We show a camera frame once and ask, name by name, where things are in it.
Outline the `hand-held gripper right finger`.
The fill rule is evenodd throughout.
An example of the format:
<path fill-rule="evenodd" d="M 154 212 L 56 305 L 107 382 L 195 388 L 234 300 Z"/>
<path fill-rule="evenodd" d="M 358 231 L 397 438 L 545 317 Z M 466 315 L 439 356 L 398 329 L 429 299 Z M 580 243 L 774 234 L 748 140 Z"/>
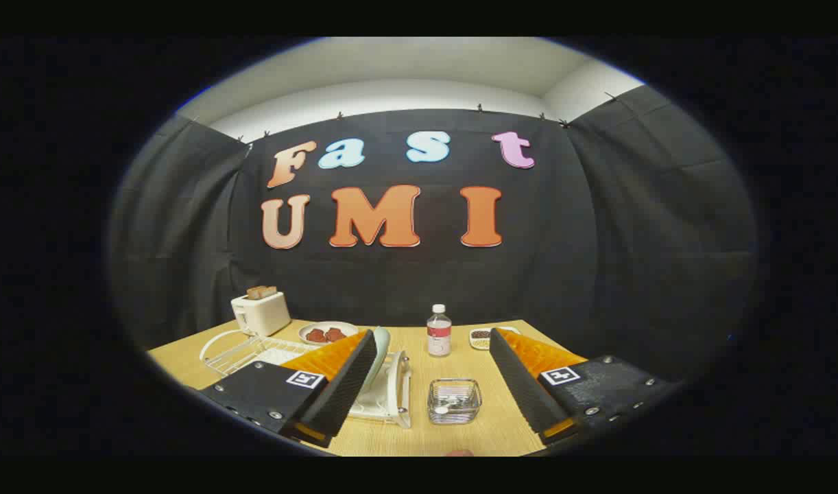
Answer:
<path fill-rule="evenodd" d="M 680 388 L 617 356 L 588 359 L 499 328 L 491 329 L 489 351 L 545 446 L 607 434 Z"/>

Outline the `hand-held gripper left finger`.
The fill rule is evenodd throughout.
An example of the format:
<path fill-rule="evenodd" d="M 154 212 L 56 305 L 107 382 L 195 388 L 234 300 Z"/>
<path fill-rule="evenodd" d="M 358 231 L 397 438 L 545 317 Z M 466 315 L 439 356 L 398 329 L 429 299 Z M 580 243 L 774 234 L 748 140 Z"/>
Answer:
<path fill-rule="evenodd" d="M 270 434 L 328 447 L 376 357 L 374 335 L 362 329 L 289 362 L 249 363 L 197 394 Z"/>

